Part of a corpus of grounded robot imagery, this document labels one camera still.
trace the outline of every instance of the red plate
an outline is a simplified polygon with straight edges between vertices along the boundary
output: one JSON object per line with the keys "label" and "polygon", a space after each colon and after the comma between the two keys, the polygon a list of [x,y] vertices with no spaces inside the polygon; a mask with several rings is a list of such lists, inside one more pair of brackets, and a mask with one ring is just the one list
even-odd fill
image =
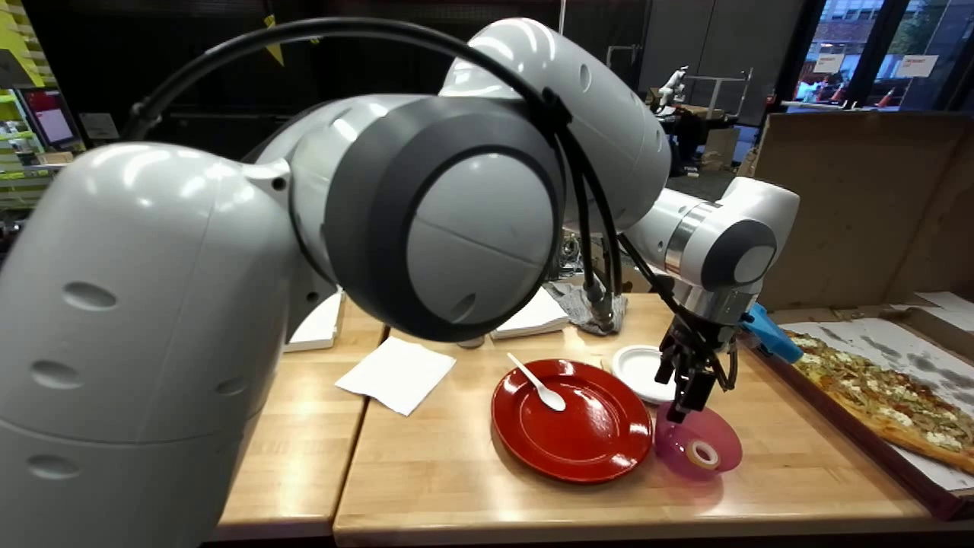
{"label": "red plate", "polygon": [[561,481],[598,485],[633,472],[648,455],[652,418],[630,387],[585,362],[526,366],[568,408],[544,408],[517,368],[497,382],[493,430],[522,462]]}

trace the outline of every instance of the spoon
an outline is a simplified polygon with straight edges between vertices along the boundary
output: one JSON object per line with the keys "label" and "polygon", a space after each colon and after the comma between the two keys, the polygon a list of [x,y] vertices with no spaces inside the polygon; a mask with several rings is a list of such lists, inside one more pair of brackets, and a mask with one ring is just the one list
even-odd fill
{"label": "spoon", "polygon": [[517,370],[525,370],[525,377],[540,389],[540,400],[550,408],[550,412],[565,412],[565,400],[561,393],[554,393],[550,387],[544,387],[516,353],[509,353],[509,359],[517,366]]}

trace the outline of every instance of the white plate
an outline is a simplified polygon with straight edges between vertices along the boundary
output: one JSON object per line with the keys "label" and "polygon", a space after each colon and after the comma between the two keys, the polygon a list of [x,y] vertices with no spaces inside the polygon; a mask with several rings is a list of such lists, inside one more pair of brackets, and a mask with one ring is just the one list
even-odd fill
{"label": "white plate", "polygon": [[625,381],[638,400],[652,406],[666,406],[675,400],[675,377],[657,382],[662,350],[648,345],[621,348],[611,362],[611,374]]}

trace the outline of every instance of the wooden table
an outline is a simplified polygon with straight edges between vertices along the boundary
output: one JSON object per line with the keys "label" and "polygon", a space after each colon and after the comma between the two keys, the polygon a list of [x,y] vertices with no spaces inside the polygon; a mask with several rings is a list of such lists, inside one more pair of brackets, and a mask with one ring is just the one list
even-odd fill
{"label": "wooden table", "polygon": [[741,387],[714,397],[745,447],[744,465],[722,481],[695,485],[665,462],[644,462],[625,481],[568,487],[526,472],[493,443],[489,397],[509,370],[502,353],[598,366],[621,345],[657,345],[666,324],[657,299],[630,294],[618,337],[564,330],[479,350],[430,345],[458,366],[412,418],[370,406],[334,516],[338,545],[944,528],[749,350],[741,357]]}
{"label": "wooden table", "polygon": [[351,299],[328,350],[284,353],[218,521],[218,539],[325,539],[366,401],[334,381],[381,345]]}

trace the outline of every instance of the pizza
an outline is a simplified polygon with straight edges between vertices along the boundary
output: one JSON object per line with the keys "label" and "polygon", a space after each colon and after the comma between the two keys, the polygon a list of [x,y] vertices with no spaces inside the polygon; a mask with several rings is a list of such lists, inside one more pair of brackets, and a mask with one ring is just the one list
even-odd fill
{"label": "pizza", "polygon": [[970,414],[911,374],[881,368],[814,337],[795,337],[795,345],[804,350],[797,370],[882,441],[974,475]]}

